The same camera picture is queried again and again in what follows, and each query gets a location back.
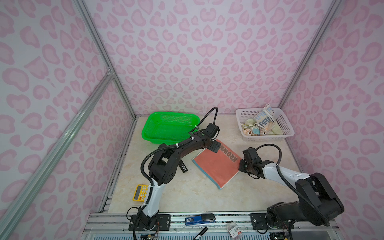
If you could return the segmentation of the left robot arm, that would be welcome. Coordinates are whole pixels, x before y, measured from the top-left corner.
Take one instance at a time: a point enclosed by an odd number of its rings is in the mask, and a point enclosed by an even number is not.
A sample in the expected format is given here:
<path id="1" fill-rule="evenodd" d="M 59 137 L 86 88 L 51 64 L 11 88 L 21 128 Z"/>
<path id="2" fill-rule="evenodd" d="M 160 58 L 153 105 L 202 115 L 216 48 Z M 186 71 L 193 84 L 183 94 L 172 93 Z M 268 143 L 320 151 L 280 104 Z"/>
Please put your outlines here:
<path id="1" fill-rule="evenodd" d="M 217 153 L 221 143 L 202 132 L 193 133 L 188 139 L 174 145 L 161 144 L 149 153 L 140 165 L 141 174 L 149 181 L 149 193 L 139 207 L 136 216 L 131 220 L 132 231 L 142 226 L 145 231 L 157 226 L 160 202 L 165 186 L 173 180 L 179 162 L 186 155 L 207 149 Z"/>

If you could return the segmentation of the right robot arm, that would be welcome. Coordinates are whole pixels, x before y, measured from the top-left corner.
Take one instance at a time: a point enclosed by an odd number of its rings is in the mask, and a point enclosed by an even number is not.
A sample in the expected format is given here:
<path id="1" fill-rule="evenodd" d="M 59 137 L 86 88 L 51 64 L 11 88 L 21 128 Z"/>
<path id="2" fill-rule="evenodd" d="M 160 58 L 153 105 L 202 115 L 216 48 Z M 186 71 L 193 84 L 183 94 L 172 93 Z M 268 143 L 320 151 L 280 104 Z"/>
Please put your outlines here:
<path id="1" fill-rule="evenodd" d="M 287 221 L 328 226 L 345 211 L 336 192 L 320 173 L 309 175 L 292 171 L 269 160 L 256 164 L 241 160 L 239 171 L 254 179 L 280 183 L 298 196 L 295 202 L 279 202 L 267 208 L 265 219 L 270 227 L 279 227 Z"/>

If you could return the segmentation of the cream orange patterned towel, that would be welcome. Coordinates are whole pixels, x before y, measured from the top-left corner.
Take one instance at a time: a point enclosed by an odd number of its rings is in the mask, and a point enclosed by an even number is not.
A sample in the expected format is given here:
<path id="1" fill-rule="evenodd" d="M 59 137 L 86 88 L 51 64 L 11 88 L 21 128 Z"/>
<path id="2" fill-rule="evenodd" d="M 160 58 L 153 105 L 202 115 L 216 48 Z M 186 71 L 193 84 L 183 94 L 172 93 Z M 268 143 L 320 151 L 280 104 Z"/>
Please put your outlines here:
<path id="1" fill-rule="evenodd" d="M 243 124 L 243 133 L 246 136 L 260 136 L 261 126 L 254 119 L 247 119 Z"/>

